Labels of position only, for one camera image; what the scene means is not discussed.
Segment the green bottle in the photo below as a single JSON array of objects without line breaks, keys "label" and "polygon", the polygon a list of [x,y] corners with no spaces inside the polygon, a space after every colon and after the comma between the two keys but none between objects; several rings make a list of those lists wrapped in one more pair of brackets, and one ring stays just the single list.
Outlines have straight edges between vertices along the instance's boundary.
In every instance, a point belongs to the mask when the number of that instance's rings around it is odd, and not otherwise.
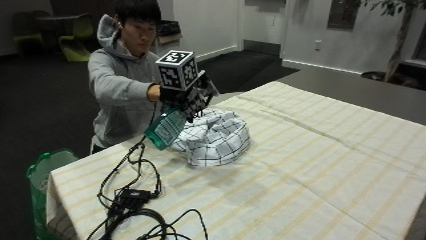
[{"label": "green bottle", "polygon": [[184,130],[185,113],[169,108],[145,130],[145,136],[160,150],[168,148]]}]

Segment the white tablecloth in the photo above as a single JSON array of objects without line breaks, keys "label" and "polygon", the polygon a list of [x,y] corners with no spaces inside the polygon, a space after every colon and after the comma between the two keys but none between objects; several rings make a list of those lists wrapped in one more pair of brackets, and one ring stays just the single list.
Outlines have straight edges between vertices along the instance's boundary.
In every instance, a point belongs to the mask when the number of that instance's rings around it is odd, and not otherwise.
[{"label": "white tablecloth", "polygon": [[[279,82],[212,108],[247,121],[252,147],[228,165],[195,167],[185,156],[148,143],[145,158],[165,189],[145,207],[167,222],[196,208],[215,240],[425,239],[425,126]],[[47,217],[63,236],[86,239],[104,221],[100,184],[139,139],[52,172]],[[153,171],[144,169],[136,188],[153,190]],[[110,196],[135,176],[125,164]],[[145,218],[131,219],[116,239],[136,239],[147,224]],[[176,229],[204,239],[195,214]]]}]

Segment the young man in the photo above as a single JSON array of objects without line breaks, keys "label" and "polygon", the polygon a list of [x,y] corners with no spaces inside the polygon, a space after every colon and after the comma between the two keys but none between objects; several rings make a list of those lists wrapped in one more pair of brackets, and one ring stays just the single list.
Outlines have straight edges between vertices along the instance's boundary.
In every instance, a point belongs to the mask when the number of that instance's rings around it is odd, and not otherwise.
[{"label": "young man", "polygon": [[156,0],[118,0],[115,18],[104,15],[103,49],[90,59],[90,88],[100,103],[92,153],[143,134],[160,114],[157,55],[149,52],[161,11]]}]

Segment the electrical cord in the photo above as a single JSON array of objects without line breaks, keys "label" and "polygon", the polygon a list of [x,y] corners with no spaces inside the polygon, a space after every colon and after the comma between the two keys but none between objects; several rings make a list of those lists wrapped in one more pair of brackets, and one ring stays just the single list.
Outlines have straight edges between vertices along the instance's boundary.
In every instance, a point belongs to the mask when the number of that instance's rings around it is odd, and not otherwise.
[{"label": "electrical cord", "polygon": [[[153,122],[155,112],[153,112],[153,115],[151,118],[151,124]],[[144,135],[143,139],[135,144],[135,146],[131,147],[127,155],[124,156],[124,158],[119,162],[118,166],[114,168],[111,173],[107,175],[104,181],[102,182],[100,191],[98,193],[98,198],[99,198],[102,205],[106,207],[106,209],[108,209],[107,218],[99,224],[99,226],[95,228],[95,230],[90,234],[87,240],[92,239],[95,233],[99,231],[99,229],[103,227],[103,225],[106,225],[106,232],[104,232],[104,235],[100,238],[100,240],[111,240],[112,234],[114,234],[115,230],[118,229],[118,227],[120,226],[120,224],[123,223],[123,221],[131,217],[135,217],[135,216],[147,216],[147,217],[155,219],[159,223],[159,225],[156,225],[147,234],[140,236],[137,238],[137,240],[148,240],[148,239],[159,238],[159,237],[161,240],[165,240],[167,236],[175,236],[176,240],[177,240],[177,237],[181,237],[181,238],[191,240],[191,238],[188,236],[177,233],[177,231],[173,227],[173,225],[179,222],[179,220],[189,212],[196,212],[199,214],[200,222],[201,222],[203,229],[204,229],[205,239],[208,240],[208,232],[207,232],[207,227],[204,224],[203,216],[201,216],[201,213],[196,209],[189,209],[171,224],[167,224],[167,222],[159,212],[156,212],[152,209],[143,208],[143,206],[149,202],[149,200],[159,198],[163,193],[161,178],[160,178],[160,173],[157,171],[157,168],[156,168],[155,164],[148,159],[143,158],[144,152],[145,152],[144,140],[145,140],[145,135]],[[131,159],[131,156],[137,149],[140,149],[140,154],[139,154],[137,160],[133,161]],[[132,165],[137,165],[137,176],[125,186],[123,186],[121,188],[115,190],[115,198],[111,199],[104,194],[104,188],[106,188],[106,185],[110,182],[111,178],[114,177],[114,175],[120,173],[120,167],[125,162],[131,163]],[[156,182],[156,190],[153,192],[145,191],[145,190],[135,190],[131,188],[132,185],[135,183],[137,183],[137,181],[140,180],[140,177],[143,175],[143,171],[141,171],[143,163],[148,163],[156,173],[157,182]]]}]

